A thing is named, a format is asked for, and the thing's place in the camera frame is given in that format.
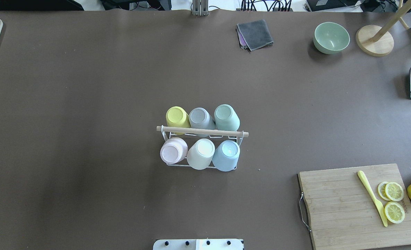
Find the cutting board handle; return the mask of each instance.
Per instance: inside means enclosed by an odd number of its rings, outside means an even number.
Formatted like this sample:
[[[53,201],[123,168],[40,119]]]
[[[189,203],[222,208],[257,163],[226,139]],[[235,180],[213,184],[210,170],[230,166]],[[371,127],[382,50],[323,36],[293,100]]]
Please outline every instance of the cutting board handle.
[[[299,201],[298,201],[299,214],[301,215],[302,223],[304,223],[304,225],[306,225],[306,227],[307,227],[307,229],[309,230],[309,232],[311,232],[312,229],[310,228],[309,225],[307,225],[307,223],[305,223],[305,221],[304,221],[304,216],[302,215],[301,201],[302,201],[303,199],[304,199],[304,192],[301,192],[301,198],[299,198]]]

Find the mint green cup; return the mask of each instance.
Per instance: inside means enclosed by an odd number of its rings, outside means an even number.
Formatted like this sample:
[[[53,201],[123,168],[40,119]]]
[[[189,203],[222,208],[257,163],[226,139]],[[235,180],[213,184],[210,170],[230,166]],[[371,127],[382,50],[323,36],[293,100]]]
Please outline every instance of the mint green cup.
[[[238,131],[240,120],[232,106],[221,104],[215,109],[215,123],[218,130]]]
[[[339,24],[326,22],[318,25],[313,35],[313,44],[324,54],[341,52],[350,43],[347,30]]]

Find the wooden stand base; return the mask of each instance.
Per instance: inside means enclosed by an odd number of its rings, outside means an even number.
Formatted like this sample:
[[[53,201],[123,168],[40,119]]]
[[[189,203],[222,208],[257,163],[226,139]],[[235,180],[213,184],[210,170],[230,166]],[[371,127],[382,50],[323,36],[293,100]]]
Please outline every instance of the wooden stand base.
[[[384,57],[394,48],[394,38],[389,32],[386,32],[378,41],[372,41],[380,29],[381,27],[377,25],[367,25],[356,32],[356,43],[359,48],[374,57]]]

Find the green bowl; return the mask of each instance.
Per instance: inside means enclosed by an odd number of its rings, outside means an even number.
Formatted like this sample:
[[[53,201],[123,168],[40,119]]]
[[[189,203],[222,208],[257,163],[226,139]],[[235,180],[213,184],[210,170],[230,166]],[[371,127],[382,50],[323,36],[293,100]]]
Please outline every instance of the green bowl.
[[[341,52],[349,43],[349,33],[339,24],[326,22],[315,29],[313,44],[324,54]]]

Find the gray cup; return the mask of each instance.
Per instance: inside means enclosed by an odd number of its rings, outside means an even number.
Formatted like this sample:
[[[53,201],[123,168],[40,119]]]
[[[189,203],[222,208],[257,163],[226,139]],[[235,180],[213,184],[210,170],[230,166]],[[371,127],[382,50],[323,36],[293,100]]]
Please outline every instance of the gray cup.
[[[213,117],[203,108],[195,108],[188,116],[192,128],[201,128],[203,130],[215,130],[216,125]],[[207,137],[208,134],[197,134],[199,137]]]

